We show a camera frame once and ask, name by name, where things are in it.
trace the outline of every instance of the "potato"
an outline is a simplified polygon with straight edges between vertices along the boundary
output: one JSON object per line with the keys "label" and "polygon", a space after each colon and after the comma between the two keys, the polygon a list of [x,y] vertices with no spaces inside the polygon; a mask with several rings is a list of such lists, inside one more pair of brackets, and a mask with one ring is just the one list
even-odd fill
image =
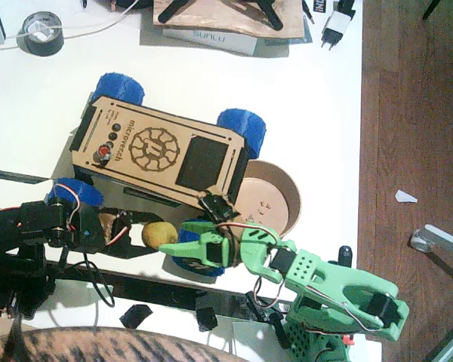
{"label": "potato", "polygon": [[169,222],[151,222],[146,224],[141,233],[144,245],[158,249],[163,244],[176,244],[178,233]]}

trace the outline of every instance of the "wooden floor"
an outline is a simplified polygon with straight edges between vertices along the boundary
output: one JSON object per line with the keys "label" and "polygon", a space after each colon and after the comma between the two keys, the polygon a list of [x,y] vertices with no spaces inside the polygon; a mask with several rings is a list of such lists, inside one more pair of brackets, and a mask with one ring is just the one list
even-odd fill
{"label": "wooden floor", "polygon": [[[358,266],[399,286],[410,309],[385,361],[430,360],[453,333],[453,254],[408,241],[453,234],[453,0],[364,2]],[[401,189],[419,199],[400,204]]]}

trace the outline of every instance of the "round cardboard container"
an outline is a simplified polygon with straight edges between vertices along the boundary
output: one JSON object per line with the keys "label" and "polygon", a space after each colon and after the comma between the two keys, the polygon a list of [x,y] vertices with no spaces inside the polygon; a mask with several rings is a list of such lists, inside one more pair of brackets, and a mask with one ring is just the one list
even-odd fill
{"label": "round cardboard container", "polygon": [[250,160],[235,206],[247,221],[274,229],[283,237],[300,216],[300,193],[282,168]]}

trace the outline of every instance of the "wire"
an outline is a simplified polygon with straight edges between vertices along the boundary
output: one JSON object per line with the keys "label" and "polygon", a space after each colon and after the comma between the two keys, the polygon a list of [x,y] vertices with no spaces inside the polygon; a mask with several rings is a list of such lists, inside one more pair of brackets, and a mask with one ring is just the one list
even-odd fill
{"label": "wire", "polygon": [[282,287],[284,286],[284,283],[285,283],[285,279],[281,282],[280,287],[279,287],[279,291],[277,292],[277,295],[276,295],[275,299],[270,304],[262,305],[262,304],[260,304],[258,302],[258,298],[257,298],[257,293],[260,292],[260,288],[262,287],[262,277],[258,277],[258,279],[257,279],[257,281],[255,282],[255,285],[254,285],[254,301],[255,301],[255,304],[258,305],[260,308],[263,308],[263,309],[272,308],[279,301],[280,291],[282,290]]}
{"label": "wire", "polygon": [[120,239],[121,236],[123,236],[127,231],[128,231],[128,227],[125,226],[124,228],[122,228],[122,230],[109,242],[106,244],[106,246],[110,246],[110,245],[113,245],[115,242],[117,242],[117,240]]}
{"label": "wire", "polygon": [[316,358],[314,358],[314,362],[317,362],[317,360],[319,359],[320,355],[324,352],[330,352],[330,351],[333,351],[334,349],[332,348],[329,348],[329,347],[326,347],[326,348],[323,348],[319,351],[319,353],[316,355]]}
{"label": "wire", "polygon": [[275,235],[273,232],[271,232],[269,229],[267,229],[264,226],[260,225],[253,225],[253,224],[242,224],[241,222],[221,222],[217,224],[218,226],[237,226],[239,228],[244,228],[244,229],[258,229],[266,232],[270,236],[272,236],[275,239],[275,244],[277,245],[279,243],[279,237]]}
{"label": "wire", "polygon": [[324,293],[319,292],[317,289],[311,287],[310,285],[306,285],[306,288],[307,288],[308,290],[310,290],[311,292],[317,294],[318,296],[321,296],[322,298],[326,298],[327,300],[330,300],[331,302],[333,302],[333,303],[339,305],[340,307],[344,308],[344,310],[346,311],[346,313],[347,313],[352,319],[354,319],[354,320],[358,323],[358,325],[359,325],[363,330],[365,330],[366,332],[377,332],[378,330],[382,330],[382,329],[383,329],[384,324],[383,324],[383,327],[378,328],[378,329],[376,329],[376,330],[373,330],[373,329],[371,329],[371,328],[367,328],[367,327],[360,321],[360,319],[358,319],[353,313],[351,313],[351,311],[350,311],[350,310],[348,309],[348,307],[347,307],[347,303],[346,303],[346,302],[338,302],[337,300],[332,299],[330,296],[327,296],[327,295],[325,295]]}
{"label": "wire", "polygon": [[[118,17],[116,20],[114,20],[112,23],[110,23],[110,21],[106,21],[106,22],[102,22],[102,23],[97,23],[97,24],[89,24],[89,25],[82,25],[82,26],[62,26],[62,25],[56,25],[56,26],[46,26],[45,28],[41,29],[41,30],[45,30],[45,29],[87,29],[87,28],[96,28],[98,26],[103,26],[104,29],[107,29],[107,28],[110,28],[111,26],[114,26],[116,25],[117,23],[119,23],[122,19],[124,19],[125,15],[139,2],[139,0],[135,0],[130,6],[129,8],[127,8],[126,10],[124,10]],[[13,36],[8,36],[7,39],[13,39],[13,38],[22,38],[22,37],[25,37],[25,36],[28,36],[28,35],[33,35],[35,34],[36,32],[39,32],[39,31],[35,31],[35,32],[25,32],[25,33],[22,33],[22,34],[18,34],[18,35],[13,35]]]}
{"label": "wire", "polygon": [[[116,305],[116,301],[114,300],[114,297],[112,296],[112,292],[111,292],[111,289],[109,289],[109,286],[107,285],[107,282],[106,280],[104,279],[104,276],[102,275],[102,273],[100,272],[99,268],[97,267],[97,265],[95,265],[93,262],[90,262],[89,259],[88,259],[88,255],[86,253],[84,253],[84,261],[82,262],[78,262],[72,266],[70,266],[70,268],[72,267],[76,267],[78,265],[81,265],[82,263],[85,264],[85,267],[87,268],[88,270],[88,273],[89,275],[91,276],[91,283],[92,285],[94,286],[94,289],[96,290],[97,294],[99,295],[99,297],[103,300],[104,303],[106,303],[106,305],[110,308],[114,308],[114,306]],[[92,272],[91,270],[91,265],[92,267],[95,269],[97,275],[99,276],[99,279],[100,279],[100,282],[102,283],[102,285],[104,286],[104,288],[106,288],[106,292],[107,294],[109,295],[109,298],[111,299],[111,301],[107,300],[106,297],[101,293],[99,287],[97,286],[97,282],[96,282],[96,277],[94,276],[94,273]]]}
{"label": "wire", "polygon": [[77,203],[77,206],[75,206],[75,209],[72,210],[72,212],[70,213],[70,216],[69,216],[69,229],[71,228],[71,225],[72,225],[72,218],[74,217],[74,214],[76,213],[76,211],[81,207],[81,200],[79,199],[79,196],[69,187],[69,186],[65,186],[63,185],[62,183],[56,183],[54,185],[54,196],[57,196],[57,192],[55,190],[56,186],[59,186],[61,187],[62,189],[65,189],[67,190],[68,192],[70,192],[70,194],[72,196],[74,196],[75,198],[75,201]]}

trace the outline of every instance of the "black tripod leg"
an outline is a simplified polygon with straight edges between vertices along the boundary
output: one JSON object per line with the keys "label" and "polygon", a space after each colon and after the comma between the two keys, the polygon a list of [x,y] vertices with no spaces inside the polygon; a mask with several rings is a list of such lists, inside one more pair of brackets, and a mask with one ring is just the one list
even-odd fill
{"label": "black tripod leg", "polygon": [[426,20],[431,15],[431,13],[433,13],[433,10],[435,10],[435,7],[438,6],[440,1],[441,0],[433,0],[431,2],[430,6],[423,15],[423,20]]}
{"label": "black tripod leg", "polygon": [[178,10],[180,10],[184,5],[188,3],[189,0],[173,0],[170,5],[160,15],[158,16],[158,21],[160,23],[166,23],[170,20]]}
{"label": "black tripod leg", "polygon": [[267,0],[257,0],[257,3],[258,3],[258,6],[260,6],[260,9],[262,9],[262,11],[265,13],[268,20],[272,24],[272,27],[277,31],[282,30],[282,28],[284,27],[284,24],[282,23],[280,18],[277,16],[276,12],[273,10],[270,2]]}

